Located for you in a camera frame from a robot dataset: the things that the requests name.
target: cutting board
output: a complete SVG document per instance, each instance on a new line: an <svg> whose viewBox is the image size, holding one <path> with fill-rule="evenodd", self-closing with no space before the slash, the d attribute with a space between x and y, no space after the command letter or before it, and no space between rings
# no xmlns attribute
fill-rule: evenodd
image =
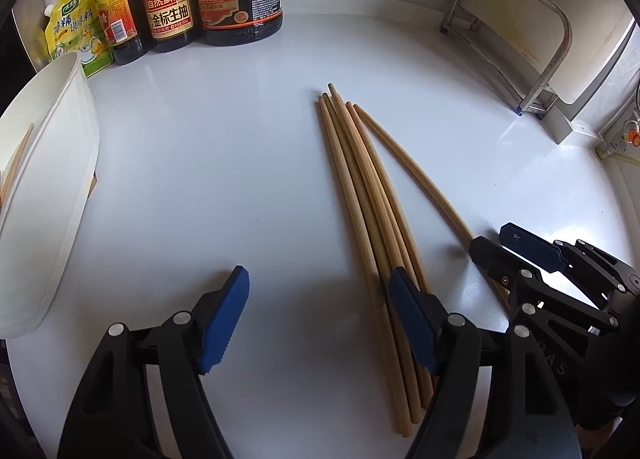
<svg viewBox="0 0 640 459"><path fill-rule="evenodd" d="M573 103L596 78L634 24L623 0L550 0L568 17L574 40L549 82ZM462 7L504 38L539 72L558 49L562 24L537 0L462 0Z"/></svg>

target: white basket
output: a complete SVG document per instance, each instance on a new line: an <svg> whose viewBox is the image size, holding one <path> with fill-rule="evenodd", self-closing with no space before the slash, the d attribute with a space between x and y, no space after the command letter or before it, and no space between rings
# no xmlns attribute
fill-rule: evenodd
<svg viewBox="0 0 640 459"><path fill-rule="evenodd" d="M94 175L100 133L77 52L47 65L0 116L0 169L31 124L0 211L0 338L35 329L49 309Z"/></svg>

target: yellow seasoning packet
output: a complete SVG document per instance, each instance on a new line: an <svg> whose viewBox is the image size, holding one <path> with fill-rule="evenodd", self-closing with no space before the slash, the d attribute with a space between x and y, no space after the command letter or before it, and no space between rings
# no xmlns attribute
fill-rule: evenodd
<svg viewBox="0 0 640 459"><path fill-rule="evenodd" d="M58 0L45 37L52 60L78 49L87 76L113 62L94 0Z"/></svg>

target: wooden chopstick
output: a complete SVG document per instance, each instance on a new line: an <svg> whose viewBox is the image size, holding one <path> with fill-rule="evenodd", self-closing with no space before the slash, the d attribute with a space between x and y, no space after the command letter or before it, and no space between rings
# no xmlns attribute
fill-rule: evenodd
<svg viewBox="0 0 640 459"><path fill-rule="evenodd" d="M354 124L356 125L356 128L358 129L358 134L369 153L378 178L378 184L382 188L383 199L385 200L385 205L389 212L389 217L391 218L394 232L396 234L396 240L398 240L398 245L402 254L404 269L418 289L422 289L428 293L430 292L430 286L427 282L422 258L420 257L414 236L411 233L406 217L404 216L404 211L400 206L398 195L396 195L396 191L391 184L388 174L386 173L382 160L380 160L378 151L376 151L376 148L371 143L369 134L367 134L358 113L353 108L353 104L351 102L347 102L346 107ZM431 383L431 377L427 371L417 363L415 364L415 371L418 381L418 390L420 392L420 401L422 403L422 407L427 409L431 402L431 398L433 397L433 384Z"/></svg>
<svg viewBox="0 0 640 459"><path fill-rule="evenodd" d="M11 185L14 184L15 174L18 172L22 153L27 146L27 141L29 140L31 132L33 132L33 124L29 126L29 128L27 129L27 133L22 137L20 145L18 145L18 149L15 151L15 156L11 161L11 165L9 166L9 170L7 171L6 178L4 179L4 185L2 185L2 187L0 188L0 208L6 200L6 195L11 190Z"/></svg>
<svg viewBox="0 0 640 459"><path fill-rule="evenodd" d="M398 160L405 166L405 168L414 176L418 184L421 185L423 190L431 198L431 200L439 208L440 212L449 221L449 225L454 229L454 232L458 236L460 242L462 242L465 249L469 247L469 244L473 240L474 236L466 223L462 220L462 217L458 214L453 205L444 197L443 193L438 189L433 181L425 174L425 172L418 166L414 159L394 140L388 132L385 131L367 112L359 105L354 106L358 116L364 120L369 128L379 137L380 140L396 155ZM488 279L489 283L496 291L498 298L501 299L503 307L509 311L509 293L498 282L493 279Z"/></svg>
<svg viewBox="0 0 640 459"><path fill-rule="evenodd" d="M351 115L349 114L342 97L338 94L333 84L329 84L329 90L333 96L334 110L340 120L340 126L348 139L358 165L358 169L364 178L367 194L369 195L375 217L378 221L378 225L380 226L380 232L382 233L382 239L388 255L390 267L391 269L395 269L398 266L402 266L404 263L402 262L402 255L393 229L393 224L383 199L382 187L378 184L377 175L371 158L369 157L369 153L364 146L360 134L358 133L358 129L353 123ZM389 277L382 277L382 279L386 287ZM393 309L392 306L388 307L393 327L398 328L394 334L396 335L396 344L398 346L402 377L404 378L404 388L409 403L409 413L411 415L412 422L419 423L422 418L422 409L420 405L420 391L418 389L418 380L415 374L411 347L409 346L406 335L399 323L395 309Z"/></svg>
<svg viewBox="0 0 640 459"><path fill-rule="evenodd" d="M398 427L400 434L404 437L409 437L412 434L411 417L409 414L406 394L404 392L400 362L398 354L396 354L396 343L391 329L391 320L389 319L385 298L380 284L378 265L376 264L376 259L369 239L369 232L367 232L367 226L360 206L361 203L358 200L358 195L351 178L347 160L340 145L340 139L338 138L334 121L332 120L325 100L328 100L327 95L323 96L320 100L322 121L334 154L335 166L338 170L338 176L342 183L342 190L347 202L347 208L356 233L358 249L360 250L360 258L362 259L362 264L365 268L367 286L374 309L374 323L381 346L383 371L389 393L389 401L394 409L395 424Z"/></svg>

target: white countertop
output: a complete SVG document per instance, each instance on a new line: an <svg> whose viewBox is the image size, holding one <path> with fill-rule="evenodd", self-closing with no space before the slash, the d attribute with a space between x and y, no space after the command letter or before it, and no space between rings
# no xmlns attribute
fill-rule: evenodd
<svg viewBox="0 0 640 459"><path fill-rule="evenodd" d="M314 107L330 81L404 146L477 235L514 222L632 262L595 155L558 147L534 117L517 117L436 31L289 14L257 44L148 54L90 79L98 184L49 313L8 342L50 458L109 325L159 325L236 264L249 270L250 298L225 359L202 378L236 459L404 457L410 440L390 427L365 285ZM381 155L446 308L504 329L452 232ZM166 414L157 425L165 453L178 457Z"/></svg>

